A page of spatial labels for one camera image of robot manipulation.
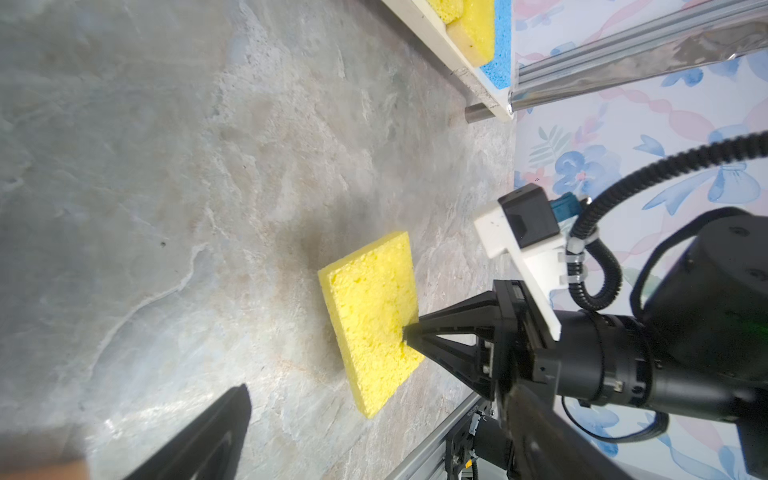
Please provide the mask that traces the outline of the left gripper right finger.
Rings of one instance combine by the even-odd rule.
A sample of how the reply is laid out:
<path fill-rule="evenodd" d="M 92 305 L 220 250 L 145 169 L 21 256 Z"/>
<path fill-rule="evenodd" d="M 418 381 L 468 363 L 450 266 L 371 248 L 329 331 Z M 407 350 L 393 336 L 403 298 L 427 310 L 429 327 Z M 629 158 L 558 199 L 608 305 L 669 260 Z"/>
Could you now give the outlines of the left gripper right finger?
<path fill-rule="evenodd" d="M 503 396 L 503 429 L 522 479 L 628 479 L 522 384 Z"/>

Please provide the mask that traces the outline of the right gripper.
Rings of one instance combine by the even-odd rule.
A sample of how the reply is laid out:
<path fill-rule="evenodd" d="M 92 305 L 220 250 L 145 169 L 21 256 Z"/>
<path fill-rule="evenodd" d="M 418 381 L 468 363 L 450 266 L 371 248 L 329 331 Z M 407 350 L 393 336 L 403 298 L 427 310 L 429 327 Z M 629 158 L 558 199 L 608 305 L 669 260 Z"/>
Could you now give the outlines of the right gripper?
<path fill-rule="evenodd" d="M 554 339 L 524 282 L 496 280 L 493 291 L 421 316 L 403 329 L 406 345 L 484 399 L 503 401 L 525 384 L 544 401 L 642 407 L 651 393 L 652 359 L 630 316 L 555 312 Z"/>

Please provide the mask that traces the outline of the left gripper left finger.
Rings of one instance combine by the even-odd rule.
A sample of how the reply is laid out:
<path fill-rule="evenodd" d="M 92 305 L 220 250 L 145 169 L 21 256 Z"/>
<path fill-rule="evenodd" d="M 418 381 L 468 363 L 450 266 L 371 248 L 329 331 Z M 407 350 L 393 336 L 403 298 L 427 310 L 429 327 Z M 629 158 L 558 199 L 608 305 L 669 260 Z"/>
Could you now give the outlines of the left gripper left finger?
<path fill-rule="evenodd" d="M 251 413 L 247 386 L 228 389 L 128 477 L 233 479 Z"/>

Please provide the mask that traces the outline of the blue sponge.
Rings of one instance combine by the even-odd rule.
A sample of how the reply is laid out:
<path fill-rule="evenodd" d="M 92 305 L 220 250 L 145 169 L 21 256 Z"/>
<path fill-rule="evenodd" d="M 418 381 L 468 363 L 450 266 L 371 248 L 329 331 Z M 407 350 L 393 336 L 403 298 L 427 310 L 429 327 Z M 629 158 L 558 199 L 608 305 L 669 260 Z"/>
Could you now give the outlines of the blue sponge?
<path fill-rule="evenodd" d="M 512 1 L 495 0 L 494 56 L 480 67 L 496 89 L 507 89 L 512 80 Z"/>

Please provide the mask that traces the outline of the bright yellow sponge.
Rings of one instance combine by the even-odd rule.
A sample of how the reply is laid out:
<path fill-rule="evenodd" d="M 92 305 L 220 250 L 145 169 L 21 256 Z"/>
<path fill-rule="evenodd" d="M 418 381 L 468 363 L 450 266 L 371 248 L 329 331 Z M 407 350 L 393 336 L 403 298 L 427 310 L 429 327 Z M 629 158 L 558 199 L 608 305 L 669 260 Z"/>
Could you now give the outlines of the bright yellow sponge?
<path fill-rule="evenodd" d="M 495 1 L 466 0 L 461 15 L 447 25 L 448 37 L 473 67 L 495 55 Z"/>

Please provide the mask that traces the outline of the yellow cellulose sponge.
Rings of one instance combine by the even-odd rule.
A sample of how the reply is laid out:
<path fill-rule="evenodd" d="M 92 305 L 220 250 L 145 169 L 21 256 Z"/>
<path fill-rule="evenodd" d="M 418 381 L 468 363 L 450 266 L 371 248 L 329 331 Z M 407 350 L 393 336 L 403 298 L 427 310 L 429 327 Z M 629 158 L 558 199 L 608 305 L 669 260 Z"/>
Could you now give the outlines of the yellow cellulose sponge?
<path fill-rule="evenodd" d="M 428 4 L 445 25 L 459 19 L 464 12 L 463 0 L 428 0 Z"/>

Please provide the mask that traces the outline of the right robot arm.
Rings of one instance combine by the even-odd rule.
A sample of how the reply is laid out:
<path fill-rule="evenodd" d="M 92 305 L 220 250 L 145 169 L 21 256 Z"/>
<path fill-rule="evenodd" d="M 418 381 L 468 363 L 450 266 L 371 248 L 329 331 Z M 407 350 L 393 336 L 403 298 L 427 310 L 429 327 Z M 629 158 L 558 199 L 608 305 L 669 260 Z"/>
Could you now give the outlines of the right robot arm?
<path fill-rule="evenodd" d="M 767 220 L 726 207 L 653 253 L 686 251 L 629 316 L 555 311 L 499 280 L 425 315 L 406 344 L 500 407 L 490 457 L 516 479 L 619 479 L 621 470 L 554 410 L 556 398 L 652 411 L 626 442 L 661 436 L 673 415 L 733 423 L 746 471 L 767 475 Z"/>

